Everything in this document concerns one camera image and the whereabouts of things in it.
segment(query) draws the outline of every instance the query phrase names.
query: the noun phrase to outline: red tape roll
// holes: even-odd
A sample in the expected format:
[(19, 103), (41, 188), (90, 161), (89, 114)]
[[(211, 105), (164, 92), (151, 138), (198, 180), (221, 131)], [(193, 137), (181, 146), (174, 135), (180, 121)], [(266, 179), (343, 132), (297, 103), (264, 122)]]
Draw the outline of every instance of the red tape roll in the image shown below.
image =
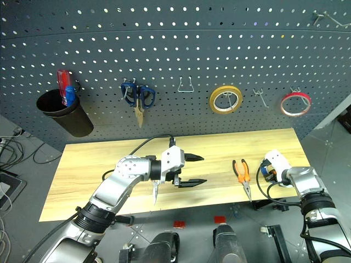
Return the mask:
[[(291, 113), (291, 112), (288, 112), (284, 109), (284, 107), (283, 107), (284, 101), (286, 101), (292, 97), (300, 97), (304, 101), (304, 103), (305, 103), (305, 101), (307, 102), (307, 103), (305, 103), (306, 108), (302, 112)], [(287, 116), (299, 117), (299, 116), (302, 116), (305, 113), (307, 113), (309, 111), (309, 109), (311, 108), (311, 105), (312, 105), (312, 100), (311, 100), (311, 97), (309, 95), (307, 95), (306, 93), (303, 93), (303, 92), (292, 92), (292, 93), (285, 95), (284, 98), (281, 100), (280, 110), (282, 113), (284, 113)]]

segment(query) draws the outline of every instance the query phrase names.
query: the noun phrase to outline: wooden tabletop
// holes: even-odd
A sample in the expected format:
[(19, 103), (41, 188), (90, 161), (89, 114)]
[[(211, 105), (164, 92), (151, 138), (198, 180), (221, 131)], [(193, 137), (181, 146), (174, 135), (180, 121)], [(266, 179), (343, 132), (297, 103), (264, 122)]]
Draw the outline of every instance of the wooden tabletop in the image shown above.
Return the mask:
[[(114, 169), (118, 160), (128, 155), (144, 140), (90, 142), (68, 144), (62, 154), (50, 187), (40, 221), (64, 220), (83, 207), (101, 183), (102, 174)], [(242, 185), (231, 166), (232, 160), (244, 158), (250, 170), (253, 200), (264, 199), (256, 185), (256, 171), (264, 155), (278, 149), (292, 166), (309, 166), (304, 151), (293, 129), (249, 131), (242, 133), (210, 134), (176, 137), (177, 146), (185, 153), (202, 156), (200, 162), (186, 162), (180, 177), (183, 181), (207, 179), (193, 188), (176, 188), (171, 182), (160, 185), (157, 203), (153, 205), (152, 183), (141, 182), (133, 189), (119, 214), (141, 213), (199, 205), (247, 201)], [(143, 157), (161, 153), (168, 147), (168, 139), (152, 140), (135, 154)], [(269, 185), (260, 175), (260, 184)], [(272, 197), (295, 196), (292, 188), (274, 186)]]

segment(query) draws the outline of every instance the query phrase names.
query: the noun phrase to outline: perforated metal wall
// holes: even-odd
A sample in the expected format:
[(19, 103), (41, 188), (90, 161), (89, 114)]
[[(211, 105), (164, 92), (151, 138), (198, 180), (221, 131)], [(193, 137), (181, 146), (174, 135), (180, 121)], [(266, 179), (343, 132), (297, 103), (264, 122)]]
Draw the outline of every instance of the perforated metal wall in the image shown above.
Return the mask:
[[(2, 1), (2, 114), (62, 150), (67, 142), (294, 127), (308, 134), (350, 94), (348, 1)], [(57, 88), (56, 70), (73, 71), (95, 129), (74, 138), (36, 109)], [(194, 93), (179, 93), (179, 76)], [(135, 77), (157, 91), (138, 128), (118, 87)], [(211, 111), (211, 92), (237, 86), (244, 98), (229, 115)], [(303, 117), (284, 116), (281, 98), (300, 87), (313, 101)], [(269, 108), (252, 89), (264, 91)], [(295, 100), (290, 108), (302, 107)]]

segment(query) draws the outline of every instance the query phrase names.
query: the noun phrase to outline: silver robot arm segment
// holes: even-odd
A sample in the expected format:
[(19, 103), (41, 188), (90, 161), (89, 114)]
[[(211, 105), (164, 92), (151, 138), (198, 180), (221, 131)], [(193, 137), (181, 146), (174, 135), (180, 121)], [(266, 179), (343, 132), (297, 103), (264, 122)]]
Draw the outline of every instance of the silver robot arm segment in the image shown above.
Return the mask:
[(351, 249), (351, 231), (336, 209), (334, 202), (313, 167), (291, 167), (277, 150), (277, 159), (270, 158), (268, 164), (275, 170), (276, 178), (285, 186), (292, 185), (301, 203), (305, 238), (311, 262), (351, 262), (351, 255), (341, 249)]
[(157, 161), (154, 156), (126, 156), (119, 160), (114, 172), (95, 190), (78, 216), (65, 226), (40, 262), (94, 262), (97, 256), (95, 247), (103, 238), (105, 230), (114, 222), (116, 213), (132, 193), (133, 187), (149, 179), (161, 179), (163, 182), (177, 179), (185, 159), (184, 151), (173, 145), (162, 154), (161, 161)]

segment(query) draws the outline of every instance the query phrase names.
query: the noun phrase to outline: scissors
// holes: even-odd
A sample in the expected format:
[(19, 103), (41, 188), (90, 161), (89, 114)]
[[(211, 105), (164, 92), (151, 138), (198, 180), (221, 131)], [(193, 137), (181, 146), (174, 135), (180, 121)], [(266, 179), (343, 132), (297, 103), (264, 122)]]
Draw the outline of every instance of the scissors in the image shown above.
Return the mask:
[(248, 166), (247, 166), (247, 163), (245, 162), (244, 159), (241, 159), (241, 164), (242, 164), (242, 166), (244, 167), (244, 170), (245, 170), (245, 174), (244, 175), (239, 173), (239, 170), (237, 168), (235, 160), (233, 160), (233, 170), (234, 170), (235, 175), (237, 176), (237, 180), (240, 183), (242, 183), (247, 197), (249, 198), (250, 202), (252, 202), (251, 189), (250, 189), (250, 185), (248, 184), (248, 182), (250, 181), (250, 175), (248, 174)]
[[(122, 95), (125, 101), (134, 108), (139, 127), (143, 126), (144, 110), (154, 105), (156, 92), (145, 86), (137, 86), (135, 82), (124, 81), (121, 84)], [(151, 102), (147, 104), (145, 100), (151, 97)]]

